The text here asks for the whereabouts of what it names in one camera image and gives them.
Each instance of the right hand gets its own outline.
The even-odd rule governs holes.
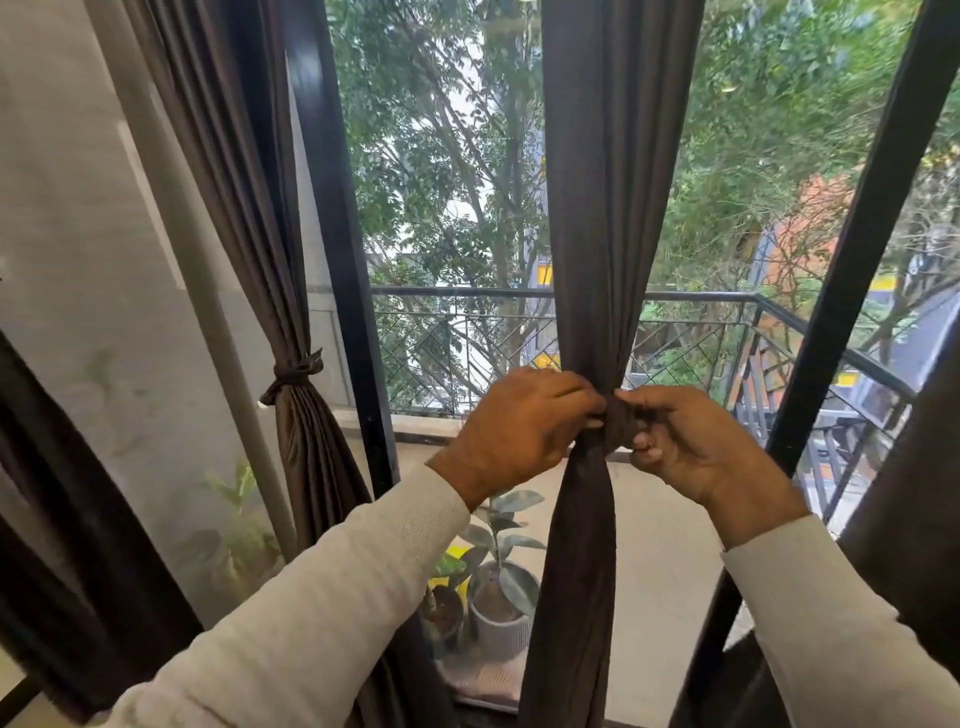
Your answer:
[[[704,506],[727,548],[808,514],[783,471],[704,392],[648,384],[616,395],[647,424],[631,461]]]
[[[558,465],[607,401],[573,372],[520,367],[495,382],[460,434],[427,467],[463,498],[471,511],[486,498]]]

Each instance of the tree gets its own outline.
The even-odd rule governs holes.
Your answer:
[[[808,315],[918,6],[708,3],[652,286],[754,287]],[[540,0],[327,9],[372,281],[527,287],[549,257]],[[858,343],[868,351],[882,355],[924,301],[960,279],[958,96],[888,247],[884,271],[902,279],[894,302],[864,311]],[[546,300],[516,298],[376,303],[392,400],[446,412],[529,361],[550,313]],[[721,315],[683,304],[668,313]],[[656,333],[647,329],[641,336]],[[697,357],[714,349],[732,354],[718,337],[691,349],[703,328],[679,333],[654,362],[673,380],[708,376]]]
[[[360,224],[377,260],[372,280],[526,287],[548,248],[536,4],[327,7]],[[456,411],[456,400],[482,394],[476,374],[499,376],[522,363],[536,330],[526,319],[549,305],[475,299],[463,311],[468,318],[455,319],[446,303],[378,302],[396,324],[384,349],[393,359],[391,399],[405,401],[401,408],[439,401]],[[464,347],[480,359],[476,372],[461,361]]]

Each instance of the black metal railing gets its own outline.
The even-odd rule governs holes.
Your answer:
[[[463,417],[512,368],[560,366],[550,289],[372,294],[395,414]],[[805,333],[806,321],[755,293],[648,292],[623,386],[698,387],[765,444]],[[869,356],[845,352],[795,476],[826,522],[869,485],[915,396]]]

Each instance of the white sleeve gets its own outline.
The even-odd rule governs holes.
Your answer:
[[[795,728],[960,725],[960,686],[815,516],[733,548],[724,561]]]
[[[117,701],[107,728],[341,728],[360,686],[469,522],[426,467],[353,510]]]

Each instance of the brown curtain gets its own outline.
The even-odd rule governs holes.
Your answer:
[[[623,381],[666,210],[703,0],[543,4],[547,194],[564,369]],[[610,400],[584,433],[550,525],[520,694],[521,726],[598,726],[605,709],[616,533],[607,452],[629,442]]]
[[[960,319],[903,432],[838,541],[857,572],[900,612],[930,656],[960,680]],[[789,728],[751,635],[724,656],[704,725]]]
[[[270,342],[280,455],[298,546],[370,500],[309,381],[310,352],[287,68],[277,0],[124,0],[210,217]],[[351,725],[452,726],[417,618],[395,634]]]
[[[202,627],[107,470],[2,332],[0,467],[81,591],[0,522],[0,643],[86,722],[153,678]]]

